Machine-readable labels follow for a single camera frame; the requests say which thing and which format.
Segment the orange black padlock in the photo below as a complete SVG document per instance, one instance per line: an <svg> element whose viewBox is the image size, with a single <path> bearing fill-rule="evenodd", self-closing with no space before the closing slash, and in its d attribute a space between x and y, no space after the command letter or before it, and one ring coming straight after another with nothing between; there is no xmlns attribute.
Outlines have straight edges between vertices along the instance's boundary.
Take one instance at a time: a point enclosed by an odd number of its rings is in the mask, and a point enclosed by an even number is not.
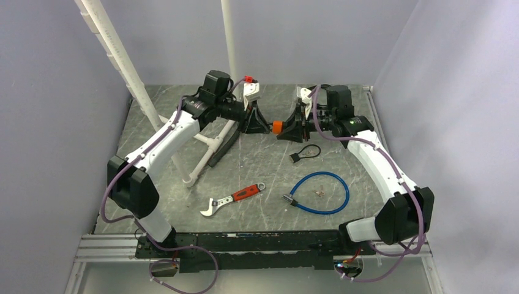
<svg viewBox="0 0 519 294"><path fill-rule="evenodd" d="M273 121L272 122L272 133L278 135L283 132L286 128L286 122L283 121Z"/></svg>

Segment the black cable padlock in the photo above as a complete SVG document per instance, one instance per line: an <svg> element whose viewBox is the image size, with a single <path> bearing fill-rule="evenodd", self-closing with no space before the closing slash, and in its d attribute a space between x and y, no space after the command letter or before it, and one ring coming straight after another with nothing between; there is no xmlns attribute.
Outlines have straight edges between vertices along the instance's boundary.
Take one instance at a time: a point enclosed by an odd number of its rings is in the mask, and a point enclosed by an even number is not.
<svg viewBox="0 0 519 294"><path fill-rule="evenodd" d="M315 155L312 157L305 157L304 154L308 151L314 151ZM300 151L290 154L289 158L290 158L291 162L295 164L296 162L299 162L302 159L315 158L315 157L318 157L320 154L321 154L320 146L318 146L316 144L308 144L308 145L305 145Z"/></svg>

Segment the silver lock keys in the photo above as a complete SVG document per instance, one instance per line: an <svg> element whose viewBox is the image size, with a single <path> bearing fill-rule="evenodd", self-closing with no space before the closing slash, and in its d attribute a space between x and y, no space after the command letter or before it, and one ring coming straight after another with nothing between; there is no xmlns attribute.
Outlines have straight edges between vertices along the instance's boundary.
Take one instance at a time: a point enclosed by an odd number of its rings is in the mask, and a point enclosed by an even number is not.
<svg viewBox="0 0 519 294"><path fill-rule="evenodd" d="M315 190L313 190L313 192L314 192L318 197L325 196L325 194L326 194L326 192L324 191L324 186L323 186L323 185L320 185L319 189L315 189Z"/></svg>

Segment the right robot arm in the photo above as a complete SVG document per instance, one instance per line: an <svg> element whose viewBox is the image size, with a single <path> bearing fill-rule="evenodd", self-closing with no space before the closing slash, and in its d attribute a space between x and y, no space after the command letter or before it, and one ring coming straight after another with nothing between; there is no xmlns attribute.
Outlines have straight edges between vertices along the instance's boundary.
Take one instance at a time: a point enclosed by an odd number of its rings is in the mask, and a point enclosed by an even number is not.
<svg viewBox="0 0 519 294"><path fill-rule="evenodd" d="M383 200L374 216L339 226L339 250L352 254L366 241L391 245L415 238L423 244L435 196L429 187L420 187L402 171L370 121L355 114L350 89L345 85L299 88L297 98L291 116L272 123L277 139L302 143L318 132L327 140L339 141L366 169Z"/></svg>

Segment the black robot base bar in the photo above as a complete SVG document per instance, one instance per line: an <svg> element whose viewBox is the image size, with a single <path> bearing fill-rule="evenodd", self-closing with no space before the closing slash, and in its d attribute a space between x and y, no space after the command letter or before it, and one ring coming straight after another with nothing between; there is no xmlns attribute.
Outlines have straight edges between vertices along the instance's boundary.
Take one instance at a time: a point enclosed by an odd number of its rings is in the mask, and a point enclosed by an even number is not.
<svg viewBox="0 0 519 294"><path fill-rule="evenodd" d="M141 236L135 257L150 260L176 257L181 273L198 273L215 268L331 270L342 259L375 254L366 242L346 244L336 230L177 233L175 245L181 248L177 254L161 251Z"/></svg>

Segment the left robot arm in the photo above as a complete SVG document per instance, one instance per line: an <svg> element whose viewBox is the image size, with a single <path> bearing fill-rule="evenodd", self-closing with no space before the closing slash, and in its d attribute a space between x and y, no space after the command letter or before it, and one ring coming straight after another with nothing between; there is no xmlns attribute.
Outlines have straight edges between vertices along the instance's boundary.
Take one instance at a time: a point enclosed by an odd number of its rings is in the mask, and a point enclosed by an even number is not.
<svg viewBox="0 0 519 294"><path fill-rule="evenodd" d="M125 157L113 156L109 160L99 212L104 222L114 222L105 212L106 201L112 199L129 211L118 220L134 220L152 240L157 255L168 257L175 251L176 231L159 208L154 178L170 157L217 118L242 122L249 117L244 103L233 94L237 85L228 73L210 70L193 95L181 97L171 118L150 139Z"/></svg>

